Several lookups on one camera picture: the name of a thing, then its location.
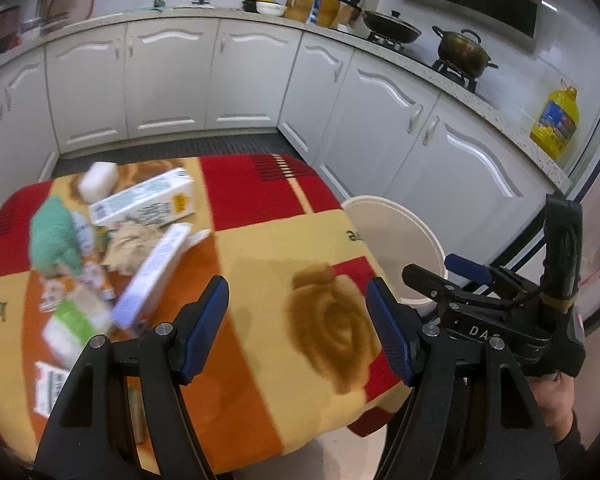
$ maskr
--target teal plush toy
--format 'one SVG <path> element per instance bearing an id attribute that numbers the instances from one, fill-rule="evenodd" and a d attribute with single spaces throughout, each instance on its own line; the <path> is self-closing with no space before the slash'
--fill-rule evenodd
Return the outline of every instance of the teal plush toy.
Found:
<path id="1" fill-rule="evenodd" d="M 63 264 L 74 276 L 82 274 L 82 257 L 71 213 L 58 196 L 49 197 L 33 215 L 29 229 L 29 259 L 43 276 L 58 275 Z"/>

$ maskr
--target dark floor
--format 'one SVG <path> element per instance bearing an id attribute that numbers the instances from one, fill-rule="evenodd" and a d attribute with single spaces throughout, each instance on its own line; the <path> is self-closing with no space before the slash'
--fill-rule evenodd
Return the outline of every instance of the dark floor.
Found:
<path id="1" fill-rule="evenodd" d="M 94 153 L 77 158 L 61 158 L 56 164 L 53 178 L 87 171 L 96 161 L 130 164 L 144 160 L 181 158 L 202 155 L 239 155 L 249 153 L 280 153 L 300 158 L 294 147 L 280 133 L 242 134 L 200 139 L 171 140 L 146 146 L 132 146 Z"/>

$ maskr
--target golden bottle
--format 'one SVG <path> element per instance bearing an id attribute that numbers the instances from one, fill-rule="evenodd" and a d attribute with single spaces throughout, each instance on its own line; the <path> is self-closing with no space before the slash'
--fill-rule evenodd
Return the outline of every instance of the golden bottle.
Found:
<path id="1" fill-rule="evenodd" d="M 531 127 L 531 139 L 547 155 L 556 160 L 567 147 L 580 121 L 580 112 L 576 104 L 578 91 L 565 85 L 562 90 L 549 94 L 544 109 L 536 123 Z"/>

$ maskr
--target person's arm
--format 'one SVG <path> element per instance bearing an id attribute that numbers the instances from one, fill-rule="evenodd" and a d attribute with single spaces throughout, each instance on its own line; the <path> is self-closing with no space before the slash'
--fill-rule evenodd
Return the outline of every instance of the person's arm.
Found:
<path id="1" fill-rule="evenodd" d="M 573 378 L 558 372 L 552 381 L 532 379 L 529 386 L 540 407 L 544 423 L 551 431 L 560 474 L 564 476 L 584 453 L 578 421 L 573 412 Z"/>

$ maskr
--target metal bolt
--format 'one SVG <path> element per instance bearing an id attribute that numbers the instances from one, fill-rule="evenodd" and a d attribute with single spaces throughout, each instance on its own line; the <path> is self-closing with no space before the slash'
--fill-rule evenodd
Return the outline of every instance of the metal bolt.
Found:
<path id="1" fill-rule="evenodd" d="M 173 325 L 171 323 L 160 323 L 160 325 L 155 327 L 155 333 L 157 333 L 157 335 L 170 334 L 171 330 L 173 330 Z"/>
<path id="2" fill-rule="evenodd" d="M 504 341 L 499 337 L 492 337 L 489 339 L 489 344 L 491 345 L 491 348 L 495 350 L 504 350 Z"/>
<path id="3" fill-rule="evenodd" d="M 103 335 L 95 335 L 89 341 L 89 346 L 91 348 L 100 348 L 104 343 L 107 342 L 107 338 Z"/>
<path id="4" fill-rule="evenodd" d="M 440 329 L 431 323 L 427 323 L 422 327 L 422 333 L 424 335 L 428 335 L 429 337 L 435 337 L 440 334 Z"/>

